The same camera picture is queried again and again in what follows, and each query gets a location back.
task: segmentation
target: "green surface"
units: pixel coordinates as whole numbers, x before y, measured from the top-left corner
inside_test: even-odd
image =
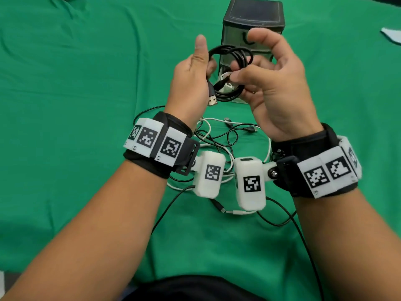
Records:
[[[379,33],[401,29],[401,8],[282,1],[284,34],[306,66],[320,119],[348,136],[364,166],[363,192],[401,234],[401,46]],[[210,48],[220,43],[228,3],[0,0],[0,270],[23,270],[113,173],[133,115],[165,103],[173,68],[192,53],[197,34]],[[253,122],[248,106],[235,103],[206,116]],[[236,156],[266,152],[261,133],[235,146]],[[266,187],[294,209],[288,194]],[[161,209],[175,194],[167,189]],[[218,200],[237,208],[234,182]],[[262,213],[286,217],[269,203]],[[272,301],[319,299],[292,224],[277,229],[257,216],[223,215],[190,192],[158,226],[136,277],[189,273],[222,276]]]

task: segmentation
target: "person's left arm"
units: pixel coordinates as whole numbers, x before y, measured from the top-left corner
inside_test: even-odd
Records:
[[[194,129],[208,103],[206,75],[215,68],[198,36],[194,54],[175,68],[165,112]],[[166,182],[124,161],[2,300],[115,300],[142,260]]]

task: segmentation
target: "forearm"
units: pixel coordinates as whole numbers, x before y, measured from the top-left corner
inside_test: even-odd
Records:
[[[143,257],[166,180],[125,161],[4,300],[113,300]]]
[[[313,258],[342,300],[401,300],[401,240],[359,189],[294,199]]]

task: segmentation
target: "black lid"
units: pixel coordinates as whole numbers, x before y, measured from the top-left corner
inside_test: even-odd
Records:
[[[253,27],[284,29],[283,3],[266,0],[231,0],[223,25],[240,29]]]

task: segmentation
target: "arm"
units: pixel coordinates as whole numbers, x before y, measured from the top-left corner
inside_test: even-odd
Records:
[[[208,104],[206,38],[174,71],[165,112],[194,128]],[[110,301],[142,260],[167,180],[129,161],[32,261],[4,301]]]
[[[313,258],[342,300],[401,300],[401,240],[362,192],[295,198]]]
[[[248,40],[272,49],[277,64],[255,56],[231,81],[245,85],[241,97],[256,122],[274,141],[322,130],[305,70],[283,36],[266,29],[248,32]],[[322,199],[294,199],[313,258],[343,300],[401,300],[401,240],[355,189]]]

